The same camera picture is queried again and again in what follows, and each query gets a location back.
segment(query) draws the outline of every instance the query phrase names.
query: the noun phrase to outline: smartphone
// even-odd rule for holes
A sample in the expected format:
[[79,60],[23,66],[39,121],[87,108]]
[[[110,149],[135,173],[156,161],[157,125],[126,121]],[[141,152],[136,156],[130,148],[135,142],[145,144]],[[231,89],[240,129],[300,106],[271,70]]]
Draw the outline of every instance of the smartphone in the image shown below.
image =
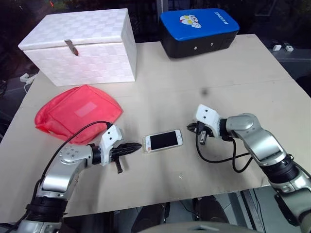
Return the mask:
[[145,137],[146,151],[152,152],[177,147],[183,144],[180,130],[157,133]]

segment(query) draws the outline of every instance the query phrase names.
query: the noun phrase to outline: woven box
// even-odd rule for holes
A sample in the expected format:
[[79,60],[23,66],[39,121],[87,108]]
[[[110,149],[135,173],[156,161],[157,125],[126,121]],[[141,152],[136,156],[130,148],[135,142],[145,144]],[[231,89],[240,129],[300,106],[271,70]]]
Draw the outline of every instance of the woven box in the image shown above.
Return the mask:
[[135,81],[127,9],[47,15],[18,47],[56,86]]

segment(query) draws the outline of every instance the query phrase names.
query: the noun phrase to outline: red pouch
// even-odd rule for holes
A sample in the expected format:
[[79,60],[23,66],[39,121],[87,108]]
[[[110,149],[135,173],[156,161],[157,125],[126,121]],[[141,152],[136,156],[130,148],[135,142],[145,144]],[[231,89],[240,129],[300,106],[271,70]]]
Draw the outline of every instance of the red pouch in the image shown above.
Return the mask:
[[[35,127],[67,140],[87,124],[98,120],[113,123],[121,113],[119,104],[105,92],[83,85],[70,89],[45,104],[35,116]],[[105,129],[105,124],[92,125],[70,142],[86,144]]]

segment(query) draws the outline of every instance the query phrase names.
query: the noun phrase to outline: white table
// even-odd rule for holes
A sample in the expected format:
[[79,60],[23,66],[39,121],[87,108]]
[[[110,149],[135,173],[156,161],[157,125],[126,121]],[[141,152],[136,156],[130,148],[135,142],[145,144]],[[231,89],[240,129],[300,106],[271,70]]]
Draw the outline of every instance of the white table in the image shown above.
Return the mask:
[[[242,174],[230,162],[208,164],[195,149],[186,126],[202,103],[223,117],[255,114],[285,150],[311,172],[311,99],[255,35],[238,35],[230,48],[170,60],[159,42],[137,44],[137,81],[95,84],[121,105],[115,122],[127,141],[180,129],[184,144],[93,166],[80,175],[67,216],[112,211],[267,185],[252,162]],[[0,144],[0,222],[16,221],[29,203],[36,180],[62,143],[35,129],[37,111],[54,96],[72,88],[56,87],[39,73]],[[232,156],[232,144],[210,139],[203,154],[210,159]],[[241,141],[238,153],[244,152]],[[239,167],[248,158],[238,159]]]

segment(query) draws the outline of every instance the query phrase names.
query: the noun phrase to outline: cartoon sticker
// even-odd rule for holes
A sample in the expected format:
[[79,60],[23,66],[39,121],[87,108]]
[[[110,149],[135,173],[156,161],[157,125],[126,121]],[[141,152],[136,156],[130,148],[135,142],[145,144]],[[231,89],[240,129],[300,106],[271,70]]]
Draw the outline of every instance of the cartoon sticker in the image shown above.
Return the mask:
[[188,16],[181,16],[179,18],[179,22],[186,24],[186,25],[191,25],[194,28],[201,28],[201,24],[199,24],[199,20],[196,16],[193,15],[188,15]]

